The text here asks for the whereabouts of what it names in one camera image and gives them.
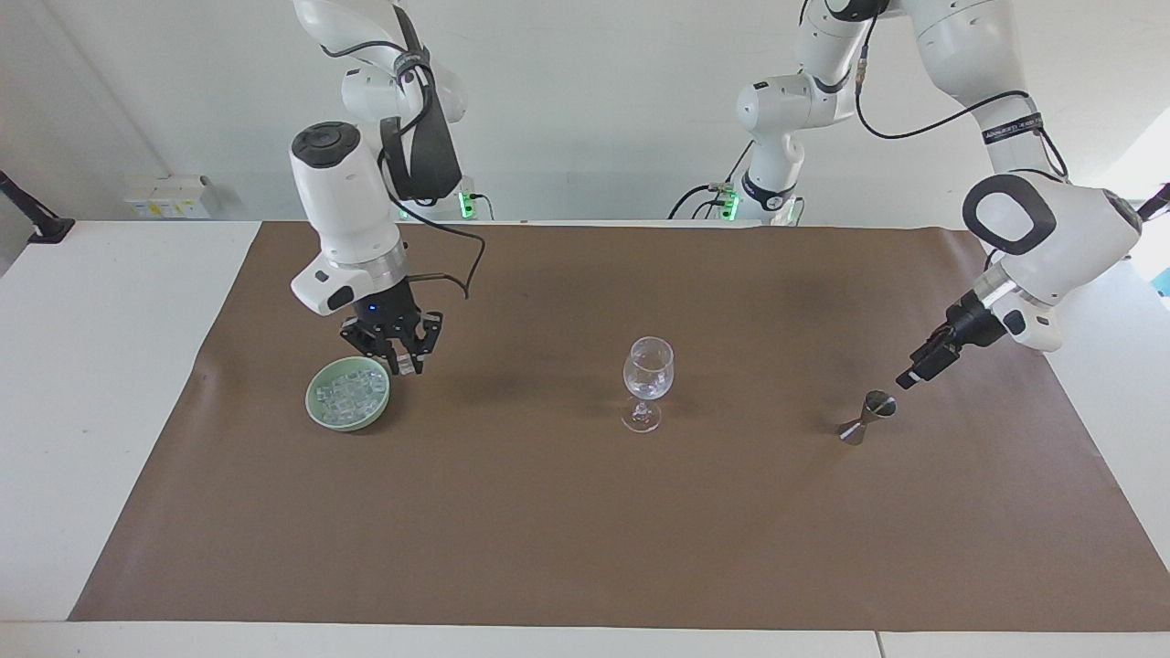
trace cocktail jigger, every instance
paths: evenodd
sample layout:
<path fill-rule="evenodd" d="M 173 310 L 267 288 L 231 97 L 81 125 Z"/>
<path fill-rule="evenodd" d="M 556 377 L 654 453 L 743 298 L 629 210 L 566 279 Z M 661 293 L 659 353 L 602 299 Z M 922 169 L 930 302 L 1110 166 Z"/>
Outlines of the cocktail jigger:
<path fill-rule="evenodd" d="M 889 418 L 897 411 L 897 400 L 886 391 L 869 391 L 866 405 L 861 409 L 861 418 L 846 423 L 837 429 L 838 437 L 851 446 L 859 446 L 866 440 L 866 426 L 875 420 Z"/>

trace clear glass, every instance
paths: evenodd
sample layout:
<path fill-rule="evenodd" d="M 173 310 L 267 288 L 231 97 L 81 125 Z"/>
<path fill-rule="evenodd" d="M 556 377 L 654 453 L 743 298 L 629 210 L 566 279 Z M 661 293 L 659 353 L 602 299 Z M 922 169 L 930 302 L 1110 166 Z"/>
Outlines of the clear glass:
<path fill-rule="evenodd" d="M 634 432 L 652 432 L 662 421 L 662 409 L 654 403 L 674 384 L 674 349 L 662 338 L 639 338 L 629 348 L 624 370 L 626 390 L 634 397 L 626 402 L 621 421 Z"/>

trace green bowl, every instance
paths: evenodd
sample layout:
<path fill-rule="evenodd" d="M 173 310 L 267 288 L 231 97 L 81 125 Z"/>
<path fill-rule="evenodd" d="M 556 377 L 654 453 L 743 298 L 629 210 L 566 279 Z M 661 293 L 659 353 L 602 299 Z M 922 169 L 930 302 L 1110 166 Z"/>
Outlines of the green bowl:
<path fill-rule="evenodd" d="M 381 400 L 379 400 L 378 406 L 365 418 L 350 423 L 347 425 L 331 425 L 325 423 L 325 405 L 317 399 L 316 391 L 319 386 L 329 384 L 330 382 L 337 379 L 338 377 L 344 377 L 351 372 L 360 372 L 363 370 L 373 370 L 374 372 L 380 372 L 386 381 L 386 391 L 381 395 Z M 311 382 L 309 382 L 309 389 L 304 392 L 304 407 L 309 412 L 309 417 L 312 418 L 322 427 L 332 430 L 335 432 L 353 432 L 363 427 L 370 426 L 371 423 L 381 416 L 383 411 L 386 411 L 386 404 L 390 403 L 390 373 L 383 368 L 380 363 L 372 358 L 366 358 L 364 356 L 349 356 L 333 363 L 330 363 L 325 368 L 321 369 Z"/>

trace robot end effector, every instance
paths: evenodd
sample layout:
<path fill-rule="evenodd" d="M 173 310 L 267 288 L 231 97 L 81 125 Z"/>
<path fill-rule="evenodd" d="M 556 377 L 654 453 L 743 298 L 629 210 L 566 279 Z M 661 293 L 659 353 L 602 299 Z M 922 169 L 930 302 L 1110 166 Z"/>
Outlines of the robot end effector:
<path fill-rule="evenodd" d="M 934 379 L 964 345 L 985 348 L 1009 334 L 1032 349 L 1060 349 L 1055 306 L 1123 259 L 1142 235 L 1143 218 L 1107 190 L 1021 171 L 976 185 L 963 220 L 1005 255 L 910 355 L 913 366 L 897 378 L 903 389 Z"/>
<path fill-rule="evenodd" d="M 328 316 L 351 307 L 340 335 L 359 352 L 386 359 L 394 375 L 421 373 L 442 314 L 414 302 L 397 208 L 373 151 L 357 126 L 330 122 L 302 131 L 292 172 L 321 253 L 292 280 L 304 306 Z"/>

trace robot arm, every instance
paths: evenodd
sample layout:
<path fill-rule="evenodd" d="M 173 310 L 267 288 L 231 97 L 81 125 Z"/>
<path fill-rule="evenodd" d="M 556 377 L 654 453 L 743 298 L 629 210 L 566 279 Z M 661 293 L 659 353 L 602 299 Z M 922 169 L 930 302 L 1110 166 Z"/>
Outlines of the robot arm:
<path fill-rule="evenodd" d="M 342 122 L 310 126 L 292 142 L 297 192 L 321 238 L 321 254 L 292 280 L 292 292 L 319 315 L 351 307 L 342 337 L 366 356 L 386 358 L 395 375 L 421 372 L 442 314 L 425 314 L 414 302 L 395 200 L 438 200 L 462 178 L 442 85 L 406 12 L 390 0 L 294 5 L 326 54 L 367 64 L 346 76 L 347 105 L 390 116 L 381 118 L 380 144 Z"/>
<path fill-rule="evenodd" d="M 739 218 L 770 222 L 792 198 L 805 158 L 796 131 L 833 125 L 854 114 L 852 64 L 865 23 L 839 19 L 832 5 L 812 0 L 806 7 L 797 36 L 799 73 L 768 77 L 739 92 L 736 115 L 756 142 L 751 163 L 736 181 Z"/>
<path fill-rule="evenodd" d="M 935 85 L 964 107 L 983 130 L 996 174 L 963 205 L 966 227 L 1003 253 L 947 321 L 911 356 L 903 389 L 930 381 L 966 344 L 987 347 L 1005 335 L 1041 351 L 1060 349 L 1055 307 L 1137 244 L 1142 219 L 1107 190 L 1079 187 L 1052 165 L 1044 119 L 1025 89 L 1009 0 L 902 0 L 918 52 Z"/>
<path fill-rule="evenodd" d="M 963 219 L 1004 256 L 947 310 L 947 321 L 899 377 L 910 388 L 958 359 L 964 345 L 1005 335 L 1053 351 L 1054 307 L 1133 248 L 1141 218 L 1104 190 L 1071 185 L 1046 150 L 1047 135 L 1025 91 L 1009 0 L 811 0 L 801 16 L 801 71 L 758 82 L 739 96 L 741 123 L 757 150 L 737 185 L 742 217 L 769 220 L 793 194 L 804 149 L 797 130 L 853 116 L 865 57 L 852 67 L 865 28 L 908 14 L 935 85 L 979 123 L 996 176 L 968 196 Z"/>

